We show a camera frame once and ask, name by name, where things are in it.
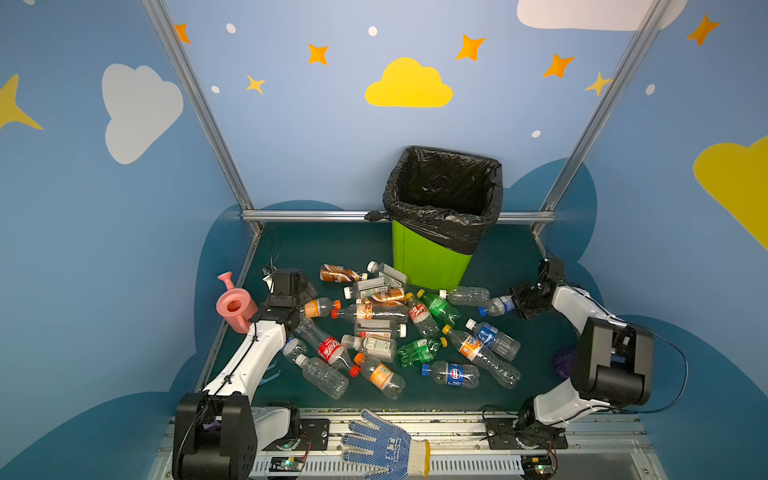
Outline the blue-cap clear water bottle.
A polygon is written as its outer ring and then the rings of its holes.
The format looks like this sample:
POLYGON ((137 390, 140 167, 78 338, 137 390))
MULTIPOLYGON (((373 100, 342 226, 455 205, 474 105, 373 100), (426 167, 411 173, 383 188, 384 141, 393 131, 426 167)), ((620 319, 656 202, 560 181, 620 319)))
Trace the blue-cap clear water bottle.
POLYGON ((510 295, 491 298, 478 308, 481 317, 499 317, 515 310, 515 303, 510 295))

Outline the orange-cap clear bottle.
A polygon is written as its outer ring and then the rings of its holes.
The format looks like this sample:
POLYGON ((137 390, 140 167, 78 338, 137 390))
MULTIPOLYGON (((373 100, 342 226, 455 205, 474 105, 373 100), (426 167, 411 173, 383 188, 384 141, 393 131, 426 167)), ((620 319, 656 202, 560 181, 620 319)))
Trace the orange-cap clear bottle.
POLYGON ((307 302, 302 308, 301 313, 307 318, 328 317, 333 310, 341 308, 339 300, 331 300, 327 297, 321 297, 307 302))

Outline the brown nescafe bottle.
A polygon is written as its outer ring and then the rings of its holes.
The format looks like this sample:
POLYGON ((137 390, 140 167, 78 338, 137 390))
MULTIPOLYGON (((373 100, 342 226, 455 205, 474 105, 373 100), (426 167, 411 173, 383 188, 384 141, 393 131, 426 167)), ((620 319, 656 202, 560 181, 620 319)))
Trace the brown nescafe bottle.
POLYGON ((367 280, 368 274, 340 265, 323 264, 320 268, 320 279, 332 283, 355 283, 367 280))

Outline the clear ribbed white-cap bottle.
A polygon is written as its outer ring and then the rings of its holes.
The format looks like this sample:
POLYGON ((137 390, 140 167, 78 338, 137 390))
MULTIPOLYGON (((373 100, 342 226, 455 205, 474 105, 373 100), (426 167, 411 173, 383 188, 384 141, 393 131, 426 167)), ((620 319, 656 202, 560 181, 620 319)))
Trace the clear ribbed white-cap bottle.
POLYGON ((457 286, 441 289, 439 296, 453 305, 482 307, 490 300, 490 292, 482 287, 457 286))

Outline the red label cola bottle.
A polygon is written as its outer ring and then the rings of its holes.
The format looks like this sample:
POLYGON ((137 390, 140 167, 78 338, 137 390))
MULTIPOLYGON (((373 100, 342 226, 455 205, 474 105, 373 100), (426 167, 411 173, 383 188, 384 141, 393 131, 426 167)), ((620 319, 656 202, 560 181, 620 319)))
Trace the red label cola bottle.
POLYGON ((301 314, 295 333, 331 367, 346 372, 351 377, 359 375, 360 367, 351 359, 346 347, 335 337, 318 327, 312 319, 301 314))

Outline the clear white-cap bottle front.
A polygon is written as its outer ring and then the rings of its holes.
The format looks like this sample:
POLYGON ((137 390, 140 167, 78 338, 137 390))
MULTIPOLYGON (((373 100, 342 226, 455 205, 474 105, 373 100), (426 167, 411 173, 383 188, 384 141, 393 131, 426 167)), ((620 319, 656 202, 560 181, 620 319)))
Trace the clear white-cap bottle front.
POLYGON ((282 349, 284 357, 297 365, 302 376, 328 397, 339 400, 346 393, 349 381, 337 369, 324 360, 308 355, 306 344, 298 339, 289 339, 282 349))

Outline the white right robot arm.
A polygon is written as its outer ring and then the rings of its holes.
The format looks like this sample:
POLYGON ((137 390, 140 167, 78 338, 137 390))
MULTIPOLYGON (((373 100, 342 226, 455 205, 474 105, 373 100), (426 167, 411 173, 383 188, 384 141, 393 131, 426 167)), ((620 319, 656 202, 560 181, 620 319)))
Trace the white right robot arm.
POLYGON ((561 260, 544 258, 537 279, 511 288, 510 293, 519 317, 530 319, 555 310, 579 337, 568 378, 549 392, 526 399, 519 411, 514 437, 521 448, 549 447, 574 420, 649 400, 653 334, 624 322, 588 291, 568 284, 561 260))

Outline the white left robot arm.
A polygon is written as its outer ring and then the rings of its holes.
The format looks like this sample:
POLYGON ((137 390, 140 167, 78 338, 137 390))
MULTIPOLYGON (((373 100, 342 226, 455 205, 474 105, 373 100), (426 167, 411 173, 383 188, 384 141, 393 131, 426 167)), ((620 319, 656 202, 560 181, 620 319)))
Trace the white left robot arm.
POLYGON ((279 269, 267 277, 268 295, 255 303, 232 275, 219 275, 225 292, 218 313, 244 336, 222 371, 198 392, 185 394, 175 413, 171 475, 175 479, 246 479, 256 455, 270 445, 300 440, 300 415, 292 406, 251 403, 268 367, 300 323, 301 307, 316 290, 305 273, 279 269))

